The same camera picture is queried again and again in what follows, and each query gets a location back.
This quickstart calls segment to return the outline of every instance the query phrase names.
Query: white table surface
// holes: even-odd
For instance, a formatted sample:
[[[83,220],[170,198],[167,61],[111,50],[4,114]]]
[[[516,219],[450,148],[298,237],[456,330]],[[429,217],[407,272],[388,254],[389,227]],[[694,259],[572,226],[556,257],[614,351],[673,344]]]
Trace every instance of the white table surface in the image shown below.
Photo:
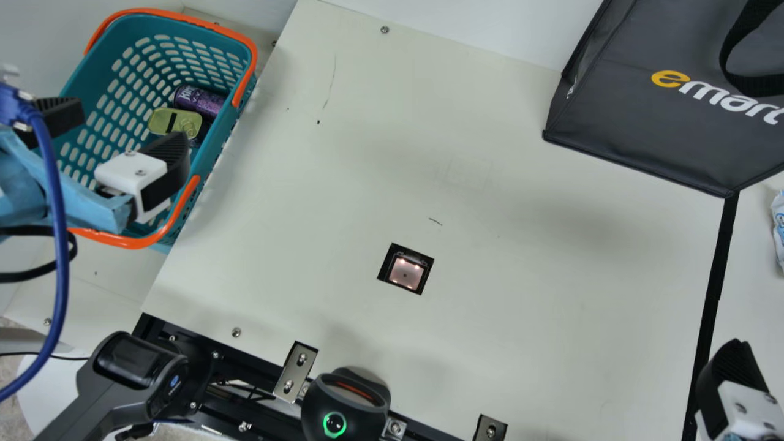
[[[679,437],[722,201],[544,143],[556,71],[383,24],[300,0],[143,310],[462,439]]]

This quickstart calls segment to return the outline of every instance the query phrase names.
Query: orange basket handle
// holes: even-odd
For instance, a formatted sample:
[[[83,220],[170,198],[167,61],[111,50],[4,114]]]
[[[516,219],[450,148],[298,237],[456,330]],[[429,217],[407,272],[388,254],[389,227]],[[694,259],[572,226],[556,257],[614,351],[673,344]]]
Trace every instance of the orange basket handle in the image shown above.
[[[166,18],[170,18],[172,20],[179,20],[184,21],[186,23],[195,24],[196,26],[206,27],[210,31],[215,31],[219,34],[226,35],[228,38],[232,38],[248,46],[250,49],[251,58],[250,58],[250,65],[245,70],[245,75],[242,76],[242,80],[239,82],[239,87],[237,91],[234,92],[234,96],[231,97],[231,105],[235,108],[240,107],[240,101],[242,101],[242,96],[245,94],[245,88],[248,87],[248,82],[250,81],[251,75],[253,75],[253,71],[256,69],[256,61],[258,60],[258,51],[256,50],[256,45],[253,44],[250,38],[245,37],[243,34],[239,32],[232,31],[231,29],[226,29],[223,26],[219,26],[214,23],[210,23],[208,21],[199,20],[198,18],[187,16],[178,13],[172,13],[169,11],[165,11],[163,9],[155,9],[155,8],[133,8],[133,9],[125,9],[116,13],[111,14],[103,23],[100,24],[98,29],[96,29],[93,36],[90,38],[89,43],[87,43],[87,48],[85,49],[85,55],[90,51],[93,45],[98,41],[101,35],[106,31],[109,27],[111,22],[117,20],[121,16],[129,15],[129,14],[149,14],[154,16],[162,16]]]
[[[185,207],[185,203],[191,197],[194,190],[196,190],[199,181],[201,181],[201,178],[198,175],[191,177],[191,180],[188,181],[188,185],[185,186],[185,190],[183,190],[183,194],[180,195],[179,199],[177,199],[177,205],[174,206],[174,209],[169,214],[169,219],[155,233],[152,233],[149,236],[140,238],[125,237],[107,233],[105,231],[93,230],[91,228],[68,228],[68,231],[74,233],[75,235],[92,239],[96,242],[118,246],[120,248],[127,248],[129,250],[141,250],[142,248],[147,248],[148,246],[153,245],[157,241],[161,240],[163,236],[169,233],[174,224],[177,222],[177,218],[180,217],[180,213],[182,213],[183,207]]]

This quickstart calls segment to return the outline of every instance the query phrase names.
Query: white wall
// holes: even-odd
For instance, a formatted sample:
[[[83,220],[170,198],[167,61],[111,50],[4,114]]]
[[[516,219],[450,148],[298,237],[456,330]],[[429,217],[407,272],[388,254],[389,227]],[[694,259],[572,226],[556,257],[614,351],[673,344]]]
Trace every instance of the white wall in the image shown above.
[[[560,71],[601,0],[323,0]]]

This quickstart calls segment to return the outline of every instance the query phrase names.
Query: blue cable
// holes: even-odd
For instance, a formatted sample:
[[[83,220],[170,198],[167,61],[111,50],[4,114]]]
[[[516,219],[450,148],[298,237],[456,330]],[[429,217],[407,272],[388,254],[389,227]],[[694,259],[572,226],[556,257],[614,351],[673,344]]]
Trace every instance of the blue cable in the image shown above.
[[[27,101],[22,100],[19,102],[17,97],[8,97],[4,93],[0,94],[0,111],[13,107],[17,107],[17,119],[33,127],[35,137],[38,139],[38,146],[41,148],[41,157],[43,158],[44,170],[46,171],[46,183],[49,187],[47,193],[52,206],[57,281],[52,327],[44,340],[41,352],[30,367],[19,377],[11,381],[3,389],[0,389],[0,403],[10,398],[11,395],[30,382],[49,360],[49,356],[54,352],[57,342],[60,341],[60,333],[63,330],[68,305],[68,237],[65,224],[65,204],[63,203],[63,190],[60,187],[60,173],[57,170],[52,137],[49,135],[49,129],[46,128],[41,112]]]

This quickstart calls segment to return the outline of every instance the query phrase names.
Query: black cable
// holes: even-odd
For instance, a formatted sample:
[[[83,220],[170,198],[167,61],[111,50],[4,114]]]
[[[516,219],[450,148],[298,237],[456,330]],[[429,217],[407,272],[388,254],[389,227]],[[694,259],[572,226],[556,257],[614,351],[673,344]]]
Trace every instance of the black cable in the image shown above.
[[[5,354],[0,354],[1,357],[13,357],[16,355],[38,355],[38,352],[6,352]],[[73,362],[83,362],[85,360],[89,360],[89,357],[63,357],[60,355],[50,355],[51,359],[58,359],[58,360],[67,360]]]
[[[23,225],[20,227],[0,227],[0,236],[54,236],[52,227],[45,225]],[[68,242],[72,247],[68,250],[68,261],[74,260],[76,257],[76,236],[74,233],[68,232]],[[51,261],[48,264],[41,265],[37,268],[28,269],[19,272],[0,272],[0,283],[15,283],[24,282],[26,280],[41,277],[44,274],[49,274],[56,269],[56,262]]]

